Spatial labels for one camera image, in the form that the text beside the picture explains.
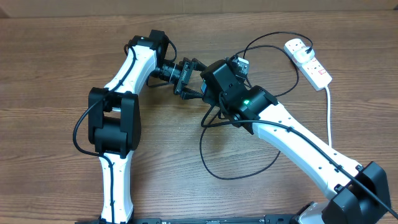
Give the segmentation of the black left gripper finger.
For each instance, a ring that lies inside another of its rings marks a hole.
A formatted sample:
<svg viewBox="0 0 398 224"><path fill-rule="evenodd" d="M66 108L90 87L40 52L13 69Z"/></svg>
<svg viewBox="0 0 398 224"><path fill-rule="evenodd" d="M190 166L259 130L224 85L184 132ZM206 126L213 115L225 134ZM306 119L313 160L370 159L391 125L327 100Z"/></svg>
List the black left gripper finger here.
<svg viewBox="0 0 398 224"><path fill-rule="evenodd" d="M190 88L187 88L187 87L184 87L182 89L181 99L183 99L183 100L191 100L191 99L196 99L196 98L202 99L203 98L203 94L199 93L199 92L197 92L195 90L192 90Z"/></svg>
<svg viewBox="0 0 398 224"><path fill-rule="evenodd" d="M193 70L195 71L204 71L206 69L206 65L200 62L197 58L192 59Z"/></svg>

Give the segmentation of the Galaxy S24 smartphone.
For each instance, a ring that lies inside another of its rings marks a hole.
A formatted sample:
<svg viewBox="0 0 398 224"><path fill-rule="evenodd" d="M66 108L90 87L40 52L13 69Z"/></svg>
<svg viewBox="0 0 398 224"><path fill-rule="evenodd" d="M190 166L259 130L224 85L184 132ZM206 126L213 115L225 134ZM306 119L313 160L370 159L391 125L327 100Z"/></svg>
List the Galaxy S24 smartphone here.
<svg viewBox="0 0 398 224"><path fill-rule="evenodd" d="M203 94L206 93L207 85L206 85L206 81L205 81L205 80L203 80L203 82L202 82L202 84L201 84L201 87L200 87L200 90L201 90L201 92L202 92Z"/></svg>

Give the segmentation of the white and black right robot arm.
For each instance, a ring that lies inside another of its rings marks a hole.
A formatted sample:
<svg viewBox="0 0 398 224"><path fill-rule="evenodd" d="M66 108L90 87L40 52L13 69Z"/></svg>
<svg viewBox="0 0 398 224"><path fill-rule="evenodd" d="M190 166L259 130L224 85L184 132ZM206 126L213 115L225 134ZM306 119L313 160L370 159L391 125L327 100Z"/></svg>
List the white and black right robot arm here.
<svg viewBox="0 0 398 224"><path fill-rule="evenodd" d="M323 192L326 202L304 206L291 223L377 223L387 212L396 217L385 170L334 150L262 87L246 88L247 67L240 58L218 60L201 72L201 89L220 107L226 125L244 127L272 144Z"/></svg>

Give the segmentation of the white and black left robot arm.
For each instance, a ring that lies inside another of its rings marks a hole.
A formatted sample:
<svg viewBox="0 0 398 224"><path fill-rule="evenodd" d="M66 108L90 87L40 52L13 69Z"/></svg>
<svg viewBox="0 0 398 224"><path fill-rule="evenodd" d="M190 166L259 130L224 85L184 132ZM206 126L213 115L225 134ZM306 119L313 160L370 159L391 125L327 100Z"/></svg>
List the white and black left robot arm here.
<svg viewBox="0 0 398 224"><path fill-rule="evenodd" d="M103 209L97 223L132 223L131 164L141 138L139 93L150 76L175 87L184 99L200 98L187 88L190 75L203 71L197 59L176 64L165 59L170 40L152 30L135 36L125 46L126 60L104 88L92 88L88 97L88 139L99 155L103 172Z"/></svg>

